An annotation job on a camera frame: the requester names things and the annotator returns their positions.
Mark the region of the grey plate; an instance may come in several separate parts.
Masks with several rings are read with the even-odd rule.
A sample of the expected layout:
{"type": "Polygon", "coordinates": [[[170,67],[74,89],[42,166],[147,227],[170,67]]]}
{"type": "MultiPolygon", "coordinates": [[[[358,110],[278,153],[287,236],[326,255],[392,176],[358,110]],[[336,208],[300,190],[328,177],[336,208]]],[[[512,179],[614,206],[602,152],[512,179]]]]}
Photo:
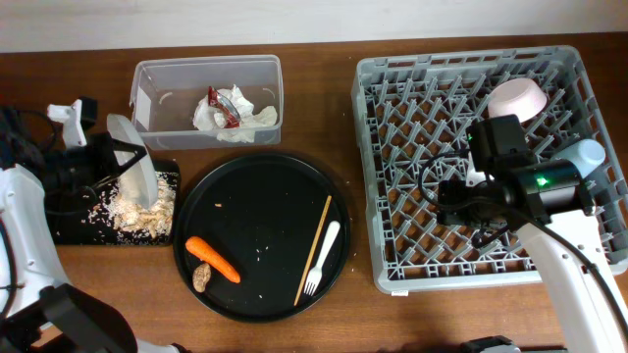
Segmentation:
{"type": "Polygon", "coordinates": [[[118,178],[121,192],[127,201],[151,208],[158,200],[158,182],[152,160],[131,121],[122,115],[107,116],[107,130],[114,140],[138,146],[139,152],[115,150],[118,164],[131,166],[118,178]]]}

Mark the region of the white napkin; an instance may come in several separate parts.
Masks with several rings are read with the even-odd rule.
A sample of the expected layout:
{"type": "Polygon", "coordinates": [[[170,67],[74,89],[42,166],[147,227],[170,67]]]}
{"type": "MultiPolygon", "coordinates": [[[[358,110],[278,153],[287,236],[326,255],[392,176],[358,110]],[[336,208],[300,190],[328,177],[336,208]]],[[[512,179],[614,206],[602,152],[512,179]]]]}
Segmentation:
{"type": "Polygon", "coordinates": [[[258,114],[254,114],[254,104],[248,101],[241,90],[234,85],[231,89],[219,89],[236,107],[240,115],[240,125],[234,128],[225,128],[226,120],[223,113],[208,105],[208,96],[205,95],[197,104],[191,119],[193,126],[202,131],[216,131],[219,141],[230,143],[253,143],[254,128],[274,126],[278,120],[278,112],[274,106],[267,106],[258,114]]]}

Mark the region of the red snack wrapper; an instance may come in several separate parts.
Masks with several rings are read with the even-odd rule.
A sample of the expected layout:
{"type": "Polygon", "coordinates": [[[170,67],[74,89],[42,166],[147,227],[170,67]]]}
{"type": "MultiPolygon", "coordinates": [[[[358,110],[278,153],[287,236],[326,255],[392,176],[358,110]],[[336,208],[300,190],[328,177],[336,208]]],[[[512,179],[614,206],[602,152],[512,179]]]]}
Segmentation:
{"type": "Polygon", "coordinates": [[[234,104],[214,87],[208,87],[208,105],[220,110],[226,120],[225,128],[239,127],[240,115],[234,104]]]}

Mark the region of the pink bowl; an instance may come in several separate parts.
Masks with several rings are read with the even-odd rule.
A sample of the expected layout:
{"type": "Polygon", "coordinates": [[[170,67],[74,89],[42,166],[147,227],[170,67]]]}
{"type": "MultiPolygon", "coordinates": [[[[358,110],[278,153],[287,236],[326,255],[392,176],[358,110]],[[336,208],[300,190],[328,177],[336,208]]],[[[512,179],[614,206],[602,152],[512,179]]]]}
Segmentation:
{"type": "Polygon", "coordinates": [[[547,96],[532,79],[515,78],[490,93],[488,114],[490,118],[515,115],[523,124],[539,115],[547,103],[547,96]]]}

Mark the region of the orange carrot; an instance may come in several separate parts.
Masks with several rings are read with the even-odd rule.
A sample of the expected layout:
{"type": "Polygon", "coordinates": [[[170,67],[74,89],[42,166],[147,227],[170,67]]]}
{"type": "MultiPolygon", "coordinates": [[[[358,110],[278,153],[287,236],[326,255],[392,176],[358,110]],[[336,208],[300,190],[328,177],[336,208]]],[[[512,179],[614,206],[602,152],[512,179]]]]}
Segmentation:
{"type": "Polygon", "coordinates": [[[241,277],[236,268],[222,257],[212,246],[200,237],[192,236],[185,242],[186,250],[199,260],[209,264],[233,283],[240,283],[241,277]]]}

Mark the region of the light blue cup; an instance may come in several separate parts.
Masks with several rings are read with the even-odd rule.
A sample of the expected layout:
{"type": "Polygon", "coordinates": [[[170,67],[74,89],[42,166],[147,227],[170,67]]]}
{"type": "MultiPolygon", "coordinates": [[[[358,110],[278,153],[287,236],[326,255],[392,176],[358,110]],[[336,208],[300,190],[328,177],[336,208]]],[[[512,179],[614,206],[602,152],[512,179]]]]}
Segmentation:
{"type": "Polygon", "coordinates": [[[599,142],[593,139],[583,139],[557,152],[551,158],[571,162],[578,170],[580,177],[586,178],[604,162],[605,157],[605,150],[599,142]]]}

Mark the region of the brown ginger piece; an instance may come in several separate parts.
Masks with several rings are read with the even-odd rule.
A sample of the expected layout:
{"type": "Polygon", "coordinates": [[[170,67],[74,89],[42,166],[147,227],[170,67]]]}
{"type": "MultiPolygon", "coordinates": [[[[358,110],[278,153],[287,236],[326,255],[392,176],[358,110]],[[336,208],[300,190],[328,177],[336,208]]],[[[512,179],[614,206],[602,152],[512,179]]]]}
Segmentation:
{"type": "Polygon", "coordinates": [[[207,263],[199,265],[192,274],[192,286],[196,292],[202,293],[211,279],[211,266],[207,263]]]}

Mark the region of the white plastic fork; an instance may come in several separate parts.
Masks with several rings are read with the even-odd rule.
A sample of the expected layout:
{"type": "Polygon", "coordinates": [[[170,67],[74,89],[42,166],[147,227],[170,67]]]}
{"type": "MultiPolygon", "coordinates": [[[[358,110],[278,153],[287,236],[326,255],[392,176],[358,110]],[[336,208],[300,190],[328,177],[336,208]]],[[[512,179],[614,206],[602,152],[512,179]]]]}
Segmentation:
{"type": "Polygon", "coordinates": [[[340,223],[338,221],[331,221],[323,239],[323,244],[320,249],[315,266],[308,272],[305,288],[303,293],[309,296],[313,296],[320,281],[322,279],[322,271],[325,261],[331,251],[331,248],[340,232],[340,223]]]}

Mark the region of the wooden chopstick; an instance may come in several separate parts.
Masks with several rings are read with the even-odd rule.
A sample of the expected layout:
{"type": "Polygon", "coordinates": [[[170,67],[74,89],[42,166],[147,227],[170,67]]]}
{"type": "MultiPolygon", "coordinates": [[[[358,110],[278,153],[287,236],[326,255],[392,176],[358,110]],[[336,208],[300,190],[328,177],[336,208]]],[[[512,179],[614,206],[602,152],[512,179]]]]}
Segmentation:
{"type": "Polygon", "coordinates": [[[318,243],[320,234],[322,232],[323,225],[325,223],[325,219],[326,219],[327,214],[329,212],[329,208],[330,208],[330,204],[332,202],[332,199],[333,199],[332,195],[328,195],[327,199],[325,201],[324,208],[323,208],[323,211],[321,213],[321,216],[320,216],[320,219],[319,219],[319,223],[317,225],[317,229],[315,231],[315,235],[313,237],[313,240],[312,240],[312,243],[311,243],[311,246],[310,246],[310,250],[309,250],[309,253],[308,253],[308,257],[307,257],[307,260],[306,260],[306,263],[305,263],[305,266],[304,266],[304,269],[303,269],[303,272],[302,272],[300,283],[299,283],[299,286],[298,286],[295,298],[293,300],[293,307],[297,306],[298,301],[299,301],[300,296],[301,296],[301,293],[302,293],[302,290],[304,289],[304,286],[305,286],[305,283],[306,283],[307,274],[308,274],[308,271],[310,269],[312,259],[314,257],[314,253],[315,253],[315,250],[316,250],[316,247],[317,247],[317,243],[318,243]]]}

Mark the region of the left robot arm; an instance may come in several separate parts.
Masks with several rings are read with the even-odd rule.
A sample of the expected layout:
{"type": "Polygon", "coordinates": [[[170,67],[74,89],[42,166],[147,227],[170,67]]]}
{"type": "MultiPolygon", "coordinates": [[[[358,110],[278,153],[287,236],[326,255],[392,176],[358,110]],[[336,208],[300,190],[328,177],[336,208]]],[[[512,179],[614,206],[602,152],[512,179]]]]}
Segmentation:
{"type": "Polygon", "coordinates": [[[177,343],[137,338],[112,306],[74,287],[56,247],[45,206],[48,195],[95,191],[117,178],[135,181],[145,208],[158,199],[155,170],[130,120],[111,114],[91,136],[97,103],[81,97],[51,105],[42,119],[48,143],[36,142],[23,112],[1,109],[1,349],[4,352],[181,352],[177,343]]]}

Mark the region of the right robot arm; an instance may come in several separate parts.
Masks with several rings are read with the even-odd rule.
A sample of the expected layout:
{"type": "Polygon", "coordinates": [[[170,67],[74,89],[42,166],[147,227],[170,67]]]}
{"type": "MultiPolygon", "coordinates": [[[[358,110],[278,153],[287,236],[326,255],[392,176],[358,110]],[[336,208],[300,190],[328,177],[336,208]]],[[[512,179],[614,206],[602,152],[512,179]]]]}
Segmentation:
{"type": "Polygon", "coordinates": [[[515,232],[549,293],[571,352],[624,352],[627,305],[602,250],[595,200],[577,165],[540,162],[516,116],[466,129],[485,180],[440,182],[438,221],[515,232]]]}

